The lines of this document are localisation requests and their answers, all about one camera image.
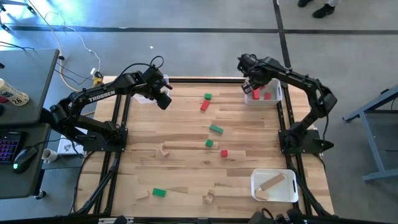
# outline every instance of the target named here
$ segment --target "computer mouse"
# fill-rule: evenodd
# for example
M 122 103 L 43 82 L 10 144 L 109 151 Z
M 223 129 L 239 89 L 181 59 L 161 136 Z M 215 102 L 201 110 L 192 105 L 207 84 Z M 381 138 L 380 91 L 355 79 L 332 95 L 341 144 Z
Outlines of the computer mouse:
M 22 149 L 14 159 L 12 170 L 16 174 L 21 174 L 27 170 L 34 155 L 37 154 L 36 147 Z

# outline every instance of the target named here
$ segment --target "white plastic bin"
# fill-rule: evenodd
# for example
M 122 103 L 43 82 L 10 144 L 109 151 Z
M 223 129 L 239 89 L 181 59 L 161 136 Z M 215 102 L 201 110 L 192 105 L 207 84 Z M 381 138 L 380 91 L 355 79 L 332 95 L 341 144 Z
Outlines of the white plastic bin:
M 266 192 L 268 193 L 268 200 L 256 198 L 255 191 L 260 189 L 261 184 L 270 180 L 278 174 L 282 174 L 285 179 L 282 182 L 274 185 Z M 250 176 L 251 181 L 251 196 L 260 202 L 296 202 L 299 200 L 299 193 L 297 192 L 296 175 L 292 170 L 287 169 L 255 169 Z
M 264 95 L 266 93 L 271 94 L 270 100 L 265 100 Z M 278 79 L 272 79 L 265 88 L 260 90 L 260 99 L 254 100 L 252 93 L 244 95 L 244 103 L 248 106 L 274 106 L 283 99 L 282 90 L 280 87 L 280 81 Z
M 169 76 L 168 75 L 163 75 L 163 78 L 166 80 L 167 84 L 169 84 Z M 170 96 L 170 90 L 166 87 L 163 87 L 161 91 L 165 91 L 167 96 Z M 135 94 L 134 97 L 139 103 L 156 103 L 156 100 L 149 100 L 140 94 Z

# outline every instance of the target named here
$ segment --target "green block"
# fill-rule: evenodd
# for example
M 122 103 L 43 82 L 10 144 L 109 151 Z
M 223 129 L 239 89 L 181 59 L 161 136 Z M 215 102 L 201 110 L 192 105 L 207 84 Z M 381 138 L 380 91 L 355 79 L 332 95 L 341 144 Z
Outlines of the green block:
M 211 93 L 205 93 L 205 99 L 211 100 Z
M 206 141 L 206 146 L 207 146 L 207 147 L 212 147 L 212 146 L 213 146 L 213 141 L 210 140 L 210 139 L 208 139 L 208 140 Z
M 215 126 L 215 125 L 210 125 L 210 130 L 216 131 L 216 132 L 218 132 L 220 134 L 222 134 L 223 131 L 224 131 L 224 129 L 222 129 L 222 128 L 218 127 L 218 126 Z
M 166 196 L 166 191 L 162 189 L 154 189 L 152 192 L 152 195 L 159 196 L 159 197 L 165 197 Z

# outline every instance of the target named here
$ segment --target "black desk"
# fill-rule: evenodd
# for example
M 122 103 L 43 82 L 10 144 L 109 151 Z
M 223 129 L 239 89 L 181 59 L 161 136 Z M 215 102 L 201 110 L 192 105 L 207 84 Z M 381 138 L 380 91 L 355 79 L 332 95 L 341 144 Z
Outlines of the black desk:
M 0 51 L 0 63 L 5 66 L 0 69 L 0 78 L 30 98 L 24 106 L 2 103 L 0 127 L 39 121 L 58 55 L 56 49 Z
M 24 131 L 26 137 L 23 147 L 32 146 L 38 142 L 46 141 L 50 132 L 50 125 L 35 124 L 30 127 L 12 128 L 13 131 Z M 42 167 L 42 154 L 45 144 L 39 145 L 39 149 L 29 168 L 22 174 L 15 174 L 12 165 L 0 165 L 0 199 L 21 198 L 31 196 L 37 186 Z
M 0 78 L 27 93 L 30 98 L 28 104 L 21 107 L 10 102 L 2 103 L 5 111 L 0 116 L 0 129 L 26 132 L 23 147 L 46 141 L 49 137 L 50 126 L 37 122 L 58 54 L 56 49 L 0 51 L 0 62 L 5 65 L 5 69 L 0 69 Z M 23 174 L 13 173 L 10 165 L 0 165 L 0 199 L 28 197 L 37 193 L 44 174 L 41 157 L 46 145 L 37 146 L 39 152 Z

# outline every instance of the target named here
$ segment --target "desk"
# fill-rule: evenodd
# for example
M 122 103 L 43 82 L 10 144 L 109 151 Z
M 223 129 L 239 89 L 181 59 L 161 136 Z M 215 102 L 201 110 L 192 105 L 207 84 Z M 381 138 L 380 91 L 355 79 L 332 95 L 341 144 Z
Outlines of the desk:
M 104 82 L 113 79 L 105 77 Z M 119 166 L 112 215 L 249 218 L 260 206 L 274 215 L 285 214 L 292 208 L 291 203 L 257 202 L 249 190 L 250 175 L 255 168 L 286 168 L 279 149 L 276 106 L 244 105 L 238 84 L 171 85 L 173 102 L 165 111 L 156 104 L 131 102 L 127 120 L 129 137 Z M 213 98 L 208 109 L 201 112 L 205 93 L 213 94 Z M 300 120 L 309 111 L 307 97 L 292 86 L 290 95 L 295 118 Z M 111 120 L 115 98 L 98 102 L 95 119 Z M 220 136 L 212 133 L 210 124 L 222 127 L 224 133 Z M 207 139 L 215 141 L 211 149 L 205 147 Z M 169 157 L 163 158 L 158 152 L 161 144 L 170 152 Z M 220 157 L 222 149 L 228 150 L 227 159 Z M 87 160 L 78 186 L 77 208 L 98 185 L 103 156 L 104 153 L 96 152 Z M 313 155 L 303 155 L 303 163 L 308 187 L 324 208 L 333 213 L 322 164 Z M 150 195 L 135 199 L 135 193 L 151 192 L 154 187 L 167 190 L 166 197 Z M 215 191 L 211 205 L 204 202 L 209 189 Z
M 57 62 L 57 49 L 45 50 L 6 50 L 0 51 L 0 62 L 5 65 L 0 70 L 0 78 L 29 95 L 28 104 L 18 107 L 12 103 L 2 103 L 5 107 L 0 116 L 0 130 L 15 130 L 26 133 L 21 147 L 33 146 L 49 137 L 50 126 L 37 124 L 44 105 Z M 15 174 L 11 165 L 0 166 L 0 199 L 28 197 L 40 187 L 42 181 L 42 154 L 47 144 L 37 146 L 39 150 L 29 168 L 23 174 Z
M 39 121 L 59 50 L 2 50 L 0 78 L 29 96 L 24 106 L 2 103 L 0 126 L 34 124 Z
M 26 133 L 25 140 L 21 148 L 33 146 L 49 137 L 50 125 L 36 124 L 28 128 L 13 128 L 13 131 L 23 131 Z M 32 159 L 29 168 L 22 174 L 15 174 L 12 165 L 0 165 L 0 199 L 21 198 L 31 196 L 37 186 L 42 165 L 42 154 L 45 144 L 37 146 L 39 150 Z

